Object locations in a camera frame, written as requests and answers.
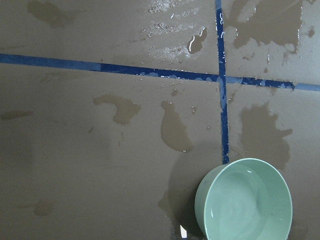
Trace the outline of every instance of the blue tape line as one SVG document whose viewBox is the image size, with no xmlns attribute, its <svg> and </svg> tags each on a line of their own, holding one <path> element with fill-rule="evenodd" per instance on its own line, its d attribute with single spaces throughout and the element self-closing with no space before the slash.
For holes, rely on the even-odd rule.
<svg viewBox="0 0 320 240">
<path fill-rule="evenodd" d="M 222 164 L 229 163 L 229 130 L 228 130 L 228 106 L 227 106 L 227 82 L 226 82 L 226 61 L 225 61 L 225 41 L 224 41 L 224 21 L 222 14 L 221 0 L 215 1 L 216 27 L 218 40 L 218 59 L 220 83 L 220 103 L 221 103 L 221 142 L 222 142 Z"/>
<path fill-rule="evenodd" d="M 226 82 L 228 84 L 243 84 L 243 85 L 252 85 L 258 87 L 271 87 L 279 89 L 295 89 L 296 86 L 289 81 L 275 81 L 275 80 L 266 80 L 258 79 L 253 77 L 235 77 L 235 76 L 226 76 Z"/>
<path fill-rule="evenodd" d="M 295 89 L 320 92 L 320 85 L 299 83 L 295 85 Z"/>
<path fill-rule="evenodd" d="M 140 75 L 149 77 L 162 77 L 173 79 L 196 80 L 206 82 L 216 82 L 218 75 L 208 73 L 197 73 L 187 71 L 165 70 L 157 68 L 137 67 L 115 65 L 107 63 L 74 61 L 56 58 L 46 58 L 37 56 L 22 56 L 0 53 L 0 63 L 18 64 L 38 67 L 60 68 L 60 69 L 75 69 L 105 73 Z"/>
</svg>

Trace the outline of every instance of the bowl rim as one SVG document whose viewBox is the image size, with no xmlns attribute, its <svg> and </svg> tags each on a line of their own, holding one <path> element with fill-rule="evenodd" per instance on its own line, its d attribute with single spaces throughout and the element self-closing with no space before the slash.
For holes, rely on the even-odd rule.
<svg viewBox="0 0 320 240">
<path fill-rule="evenodd" d="M 209 192 L 211 191 L 213 185 L 215 184 L 216 180 L 220 177 L 221 174 L 224 173 L 224 171 L 226 169 L 228 169 L 230 166 L 234 165 L 234 164 L 238 164 L 240 162 L 244 162 L 244 161 L 248 161 L 248 160 L 254 160 L 254 161 L 258 161 L 258 162 L 261 162 L 263 164 L 266 164 L 268 165 L 269 167 L 271 167 L 279 176 L 280 178 L 282 179 L 284 185 L 285 185 L 285 190 L 287 192 L 287 195 L 288 195 L 288 198 L 289 198 L 289 202 L 290 202 L 290 222 L 289 222 L 289 227 L 288 227 L 288 230 L 287 230 L 287 233 L 286 233 L 286 237 L 288 238 L 289 236 L 289 233 L 290 233 L 290 230 L 291 230 L 291 225 L 292 225 L 292 218 L 293 218 L 293 205 L 292 205 L 292 197 L 291 197 L 291 194 L 290 194 L 290 190 L 288 188 L 288 185 L 284 179 L 284 177 L 281 175 L 281 173 L 274 167 L 272 166 L 270 163 L 266 162 L 266 161 L 263 161 L 261 159 L 258 159 L 258 158 L 252 158 L 252 157 L 248 157 L 248 158 L 242 158 L 242 159 L 239 159 L 239 160 L 236 160 L 236 161 L 233 161 L 233 162 L 230 162 L 230 163 L 226 163 L 225 164 L 225 167 L 219 171 L 219 173 L 214 177 L 212 183 L 210 184 L 210 187 L 209 187 L 209 190 L 207 191 L 206 193 L 206 196 L 205 196 L 205 202 L 204 202 L 204 208 L 203 208 L 203 226 L 204 226 L 204 231 L 205 231 L 205 236 L 208 237 L 208 231 L 207 231 L 207 221 L 206 221 L 206 209 L 207 209 L 207 202 L 208 202 L 208 197 L 209 197 Z"/>
</svg>

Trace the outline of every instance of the water in bowl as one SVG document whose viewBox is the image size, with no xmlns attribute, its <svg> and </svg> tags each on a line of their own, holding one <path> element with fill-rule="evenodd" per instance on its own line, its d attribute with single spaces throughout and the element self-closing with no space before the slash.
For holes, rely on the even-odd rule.
<svg viewBox="0 0 320 240">
<path fill-rule="evenodd" d="M 233 164 L 216 179 L 205 206 L 209 240 L 258 239 L 268 215 L 270 197 L 251 168 Z"/>
</svg>

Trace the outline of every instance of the wet spot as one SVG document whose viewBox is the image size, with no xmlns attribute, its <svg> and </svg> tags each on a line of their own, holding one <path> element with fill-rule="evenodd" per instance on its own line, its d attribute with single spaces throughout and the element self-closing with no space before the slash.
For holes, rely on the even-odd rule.
<svg viewBox="0 0 320 240">
<path fill-rule="evenodd" d="M 190 54 L 195 54 L 202 49 L 202 42 L 207 37 L 207 29 L 203 27 L 199 35 L 194 35 L 187 44 L 187 49 Z"/>
<path fill-rule="evenodd" d="M 128 125 L 133 116 L 141 110 L 140 104 L 133 102 L 130 99 L 124 99 L 121 96 L 103 95 L 93 99 L 95 105 L 114 104 L 116 113 L 113 116 L 113 121 L 118 124 Z"/>
<path fill-rule="evenodd" d="M 232 103 L 233 103 L 233 101 L 235 100 L 236 93 L 237 93 L 237 91 L 238 91 L 241 87 L 242 87 L 242 85 L 240 85 L 239 88 L 237 88 L 237 89 L 232 93 L 231 97 L 228 99 L 228 101 L 229 101 L 228 103 L 229 103 L 229 104 L 232 104 Z"/>
<path fill-rule="evenodd" d="M 270 89 L 270 92 L 271 92 L 272 96 L 274 96 L 276 94 L 277 90 L 278 90 L 277 87 L 270 87 L 269 89 Z"/>
<path fill-rule="evenodd" d="M 50 2 L 42 3 L 33 0 L 28 2 L 27 9 L 28 13 L 49 24 L 52 28 L 64 28 L 73 24 L 76 19 L 75 14 L 64 12 Z"/>
<path fill-rule="evenodd" d="M 292 129 L 276 128 L 278 115 L 269 114 L 269 105 L 245 108 L 241 114 L 241 143 L 247 155 L 262 159 L 277 169 L 284 170 L 290 159 L 289 145 L 284 137 L 292 134 Z"/>
<path fill-rule="evenodd" d="M 308 33 L 308 36 L 309 36 L 309 38 L 312 38 L 314 35 L 315 35 L 315 27 L 314 26 L 312 26 L 311 28 L 310 28 L 310 30 L 309 30 L 309 33 Z"/>
<path fill-rule="evenodd" d="M 177 90 L 176 88 L 174 88 L 174 89 L 172 90 L 171 96 L 172 96 L 172 97 L 175 97 L 175 96 L 177 96 L 177 95 L 178 95 L 178 90 Z"/>
<path fill-rule="evenodd" d="M 12 119 L 17 119 L 21 117 L 31 116 L 32 114 L 34 114 L 33 111 L 7 111 L 1 114 L 1 119 L 12 120 Z"/>
<path fill-rule="evenodd" d="M 183 124 L 179 114 L 175 111 L 174 104 L 172 102 L 163 101 L 161 107 L 164 109 L 164 116 L 161 124 L 161 137 L 163 142 L 176 151 L 191 151 L 193 146 L 187 134 L 187 127 Z"/>
<path fill-rule="evenodd" d="M 270 44 L 274 42 L 285 46 L 291 44 L 296 53 L 299 43 L 299 29 L 302 25 L 302 0 L 261 0 L 256 5 L 256 11 L 245 22 L 239 22 L 243 8 L 249 0 L 235 0 L 229 17 L 225 17 L 226 26 L 237 29 L 234 46 L 240 48 L 249 39 L 258 43 Z"/>
<path fill-rule="evenodd" d="M 40 199 L 37 203 L 18 205 L 18 209 L 34 208 L 33 213 L 39 217 L 48 216 L 54 211 L 55 201 Z"/>
</svg>

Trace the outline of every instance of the gray tile floor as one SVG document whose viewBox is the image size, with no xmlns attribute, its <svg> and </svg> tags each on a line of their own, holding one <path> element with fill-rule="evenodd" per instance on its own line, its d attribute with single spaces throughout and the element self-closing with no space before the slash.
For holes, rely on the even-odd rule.
<svg viewBox="0 0 320 240">
<path fill-rule="evenodd" d="M 215 5 L 7 1 L 0 54 L 219 74 Z M 227 84 L 230 161 L 260 158 L 283 174 L 294 208 L 289 240 L 320 236 L 319 8 L 316 0 L 222 0 L 228 76 L 317 85 Z M 264 14 L 276 29 L 259 21 Z M 185 239 L 204 238 L 193 204 L 202 177 L 222 163 L 219 82 L 5 58 L 0 239 L 174 240 L 181 226 Z"/>
</svg>

